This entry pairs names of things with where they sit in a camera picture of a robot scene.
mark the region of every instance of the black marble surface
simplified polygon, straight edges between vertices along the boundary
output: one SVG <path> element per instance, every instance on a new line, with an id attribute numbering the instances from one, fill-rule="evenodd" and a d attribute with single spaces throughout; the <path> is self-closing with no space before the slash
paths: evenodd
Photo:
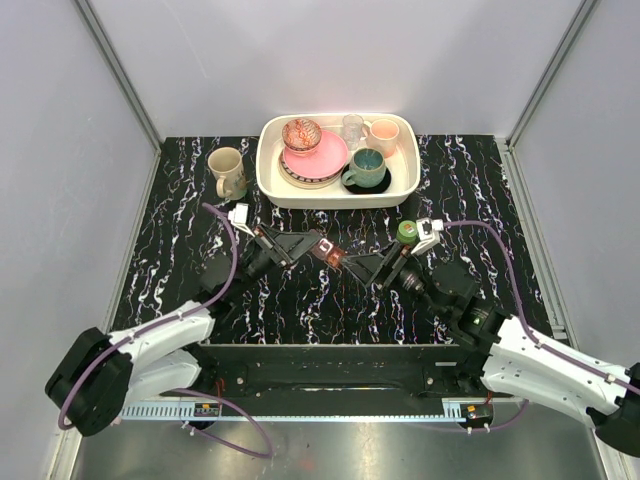
<path id="1" fill-rule="evenodd" d="M 224 211 L 231 202 L 216 196 L 206 158 L 218 147 L 243 154 L 249 178 L 250 225 L 258 219 L 279 229 L 315 228 L 349 253 L 387 245 L 398 223 L 420 217 L 483 220 L 492 224 L 514 262 L 528 322 L 549 331 L 542 296 L 520 228 L 497 146 L 491 136 L 418 136 L 421 182 L 395 208 L 314 211 L 275 207 L 255 181 L 257 137 L 167 139 L 152 187 L 135 252 L 118 305 L 114 330 L 149 321 L 190 299 L 198 276 L 214 252 L 230 255 L 221 223 L 203 201 Z M 236 234 L 240 246 L 245 234 Z M 443 241 L 423 257 L 433 268 L 459 259 L 482 286 L 482 295 L 515 311 L 501 252 L 482 229 L 444 232 Z M 391 290 L 365 290 L 347 273 L 307 255 L 286 270 L 275 269 L 244 296 L 245 311 L 212 343 L 247 344 L 425 344 L 445 343 L 446 329 L 424 305 Z"/>

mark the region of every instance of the green mug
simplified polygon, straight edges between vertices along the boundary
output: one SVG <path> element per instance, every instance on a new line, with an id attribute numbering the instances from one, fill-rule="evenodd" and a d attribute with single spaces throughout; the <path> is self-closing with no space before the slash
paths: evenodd
<path id="1" fill-rule="evenodd" d="M 382 153 L 373 148 L 361 148 L 353 154 L 349 170 L 342 174 L 342 183 L 372 188 L 382 182 L 386 173 L 387 166 Z"/>

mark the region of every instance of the white tray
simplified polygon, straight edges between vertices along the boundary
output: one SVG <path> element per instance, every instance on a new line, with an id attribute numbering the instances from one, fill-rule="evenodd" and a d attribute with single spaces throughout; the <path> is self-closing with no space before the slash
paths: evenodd
<path id="1" fill-rule="evenodd" d="M 256 157 L 258 187 L 272 203 L 283 208 L 306 208 L 314 210 L 395 207 L 404 202 L 420 182 L 420 153 L 413 129 L 397 115 L 359 113 L 365 120 L 373 122 L 380 118 L 393 120 L 400 126 L 400 138 L 396 153 L 386 159 L 391 171 L 391 185 L 385 193 L 354 195 L 337 180 L 331 185 L 315 190 L 306 190 L 291 185 L 278 168 L 278 156 L 284 148 L 282 127 L 291 119 L 305 117 L 318 123 L 323 129 L 341 133 L 342 117 L 345 113 L 322 113 L 308 115 L 285 115 L 267 123 L 260 134 Z"/>

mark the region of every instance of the black saucer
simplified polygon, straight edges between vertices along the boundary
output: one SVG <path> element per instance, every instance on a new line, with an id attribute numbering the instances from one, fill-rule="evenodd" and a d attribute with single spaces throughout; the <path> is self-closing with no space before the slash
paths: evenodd
<path id="1" fill-rule="evenodd" d="M 349 171 L 349 165 L 347 164 L 347 166 L 342 169 L 342 173 L 340 175 L 342 176 L 345 174 L 345 172 L 348 172 L 348 171 Z M 391 185 L 391 172 L 387 168 L 387 173 L 384 174 L 384 178 L 375 187 L 365 188 L 365 187 L 359 187 L 358 185 L 347 186 L 344 183 L 342 185 L 344 186 L 344 188 L 346 188 L 351 193 L 354 193 L 356 195 L 364 195 L 367 193 L 369 194 L 384 193 L 387 191 L 387 188 L 389 188 L 389 185 Z"/>

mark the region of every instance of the metal floor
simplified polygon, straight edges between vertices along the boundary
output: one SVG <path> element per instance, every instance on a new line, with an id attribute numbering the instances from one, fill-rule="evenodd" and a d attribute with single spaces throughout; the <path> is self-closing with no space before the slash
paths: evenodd
<path id="1" fill-rule="evenodd" d="M 496 406 L 498 420 L 516 412 Z M 569 417 L 531 406 L 513 428 L 490 435 L 431 432 L 404 424 L 265 425 L 273 460 L 252 459 L 179 424 L 124 422 L 82 441 L 74 480 L 517 479 L 600 480 L 590 433 Z M 262 449 L 247 424 L 213 427 Z"/>

